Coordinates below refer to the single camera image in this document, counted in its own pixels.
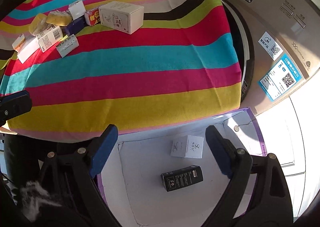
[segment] button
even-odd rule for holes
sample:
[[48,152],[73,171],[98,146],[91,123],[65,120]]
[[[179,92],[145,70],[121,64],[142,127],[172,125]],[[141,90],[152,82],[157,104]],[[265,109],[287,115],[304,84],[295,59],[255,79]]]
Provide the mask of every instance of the button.
[[293,11],[288,6],[286,6],[285,4],[282,4],[281,7],[285,9],[290,15],[293,15]]
[[306,26],[306,24],[299,18],[298,15],[295,15],[294,19],[298,22],[298,24],[301,25],[302,28],[304,28]]

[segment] qr code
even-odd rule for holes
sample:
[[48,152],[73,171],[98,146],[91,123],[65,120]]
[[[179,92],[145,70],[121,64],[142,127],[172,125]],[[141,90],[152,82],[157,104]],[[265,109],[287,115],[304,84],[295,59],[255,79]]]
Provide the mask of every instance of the qr code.
[[274,44],[272,45],[270,51],[271,51],[274,55],[278,54],[278,52],[280,51],[280,48],[278,47],[277,43],[274,43]]
[[285,85],[288,87],[290,87],[291,85],[293,85],[295,83],[294,79],[292,78],[292,76],[290,75],[290,73],[286,74],[284,78],[282,78],[282,81],[285,83]]

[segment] small white box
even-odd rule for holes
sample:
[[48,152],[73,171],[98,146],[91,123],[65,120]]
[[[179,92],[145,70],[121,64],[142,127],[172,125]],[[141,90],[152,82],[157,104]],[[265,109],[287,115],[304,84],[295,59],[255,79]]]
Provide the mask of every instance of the small white box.
[[202,158],[203,137],[183,136],[172,141],[170,155],[172,157]]
[[35,36],[26,37],[18,51],[18,59],[23,64],[39,48],[38,40]]
[[69,4],[69,12],[72,16],[72,19],[78,19],[85,13],[85,8],[82,0],[77,0]]
[[128,34],[143,25],[144,7],[117,1],[99,7],[101,24]]
[[63,34],[60,26],[52,25],[50,28],[38,34],[36,38],[38,40],[40,49],[42,50],[42,52],[45,52],[53,44],[61,40],[63,38]]
[[57,51],[61,57],[65,57],[72,50],[79,46],[78,40],[74,34],[70,35],[65,40],[61,41],[57,46]]

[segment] striped cloth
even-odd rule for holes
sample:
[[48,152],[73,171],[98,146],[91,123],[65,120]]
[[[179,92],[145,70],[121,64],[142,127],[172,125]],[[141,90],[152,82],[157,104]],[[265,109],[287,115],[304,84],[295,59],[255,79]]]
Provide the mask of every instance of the striped cloth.
[[[15,38],[38,13],[64,11],[75,0],[27,0],[0,22]],[[113,0],[83,0],[86,9]],[[26,136],[77,142],[198,120],[237,109],[241,70],[220,0],[117,0],[145,7],[132,35],[97,24],[61,58],[55,47],[24,64],[14,54],[0,94],[26,89],[31,112],[8,121]]]

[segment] black stripe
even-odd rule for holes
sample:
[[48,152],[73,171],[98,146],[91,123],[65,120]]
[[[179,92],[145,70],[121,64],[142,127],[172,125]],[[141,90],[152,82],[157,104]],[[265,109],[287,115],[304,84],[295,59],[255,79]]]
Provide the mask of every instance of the black stripe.
[[8,60],[12,57],[14,50],[2,50],[0,49],[0,60]]
[[144,20],[161,20],[173,21],[180,19],[197,8],[204,0],[187,0],[182,5],[174,8],[173,10],[165,13],[145,13]]

